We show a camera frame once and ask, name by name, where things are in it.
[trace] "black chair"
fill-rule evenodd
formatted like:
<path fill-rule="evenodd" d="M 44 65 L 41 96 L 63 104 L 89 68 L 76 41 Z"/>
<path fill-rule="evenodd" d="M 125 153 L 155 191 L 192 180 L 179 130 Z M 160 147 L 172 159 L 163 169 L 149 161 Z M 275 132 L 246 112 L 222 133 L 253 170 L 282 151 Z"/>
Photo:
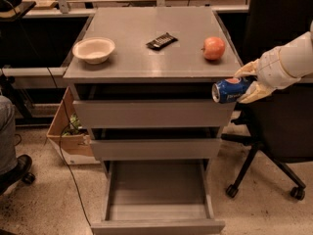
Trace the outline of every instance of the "black chair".
<path fill-rule="evenodd" d="M 244 64 L 263 52 L 284 45 L 308 31 L 313 0 L 251 0 L 241 58 Z M 305 196 L 305 184 L 288 163 L 313 161 L 313 85 L 297 84 L 251 104 L 237 104 L 241 114 L 234 124 L 246 124 L 250 136 L 223 134 L 222 139 L 250 145 L 234 184 L 226 190 L 234 198 L 255 154 L 262 151 L 296 185 L 291 195 Z"/>

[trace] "shoe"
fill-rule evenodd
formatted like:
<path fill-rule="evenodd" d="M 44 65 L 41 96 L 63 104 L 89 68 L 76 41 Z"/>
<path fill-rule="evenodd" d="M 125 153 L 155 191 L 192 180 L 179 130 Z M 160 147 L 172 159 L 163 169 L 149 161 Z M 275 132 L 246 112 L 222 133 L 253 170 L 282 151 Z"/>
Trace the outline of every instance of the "shoe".
<path fill-rule="evenodd" d="M 18 157 L 18 164 L 7 173 L 0 175 L 0 195 L 2 195 L 9 186 L 22 179 L 30 170 L 32 159 L 28 155 Z"/>

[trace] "person's leg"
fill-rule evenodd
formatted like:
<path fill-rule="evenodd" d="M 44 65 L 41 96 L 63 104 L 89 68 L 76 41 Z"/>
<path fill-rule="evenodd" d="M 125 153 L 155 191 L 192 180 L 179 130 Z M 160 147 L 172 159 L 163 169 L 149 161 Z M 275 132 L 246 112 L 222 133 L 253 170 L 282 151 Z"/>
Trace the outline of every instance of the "person's leg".
<path fill-rule="evenodd" d="M 0 95 L 0 175 L 17 164 L 14 144 L 15 111 L 11 101 Z"/>

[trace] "chair wheel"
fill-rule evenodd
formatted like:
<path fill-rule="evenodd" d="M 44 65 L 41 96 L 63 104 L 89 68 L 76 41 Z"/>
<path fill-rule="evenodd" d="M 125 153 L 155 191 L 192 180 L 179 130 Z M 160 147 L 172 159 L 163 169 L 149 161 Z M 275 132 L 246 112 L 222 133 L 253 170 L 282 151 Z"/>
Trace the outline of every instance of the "chair wheel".
<path fill-rule="evenodd" d="M 32 184 L 35 179 L 36 179 L 36 177 L 34 176 L 34 174 L 28 172 L 28 173 L 22 178 L 22 182 L 24 182 L 25 184 Z"/>
<path fill-rule="evenodd" d="M 305 197 L 305 191 L 300 187 L 293 187 L 291 190 L 291 196 L 296 198 L 297 200 L 303 200 Z"/>
<path fill-rule="evenodd" d="M 227 190 L 226 190 L 226 194 L 231 197 L 234 198 L 238 193 L 238 188 L 236 186 L 234 186 L 233 184 L 231 184 L 230 186 L 228 186 Z"/>

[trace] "robotic hand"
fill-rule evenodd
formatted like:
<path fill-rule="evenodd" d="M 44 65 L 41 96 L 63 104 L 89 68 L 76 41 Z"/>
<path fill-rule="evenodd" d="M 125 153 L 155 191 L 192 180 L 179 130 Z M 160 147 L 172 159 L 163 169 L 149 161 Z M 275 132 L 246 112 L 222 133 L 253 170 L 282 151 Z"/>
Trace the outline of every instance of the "robotic hand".
<path fill-rule="evenodd" d="M 237 101 L 251 103 L 285 89 L 313 73 L 313 22 L 310 31 L 294 41 L 265 52 L 259 59 L 240 68 L 234 77 L 256 76 L 246 93 Z"/>

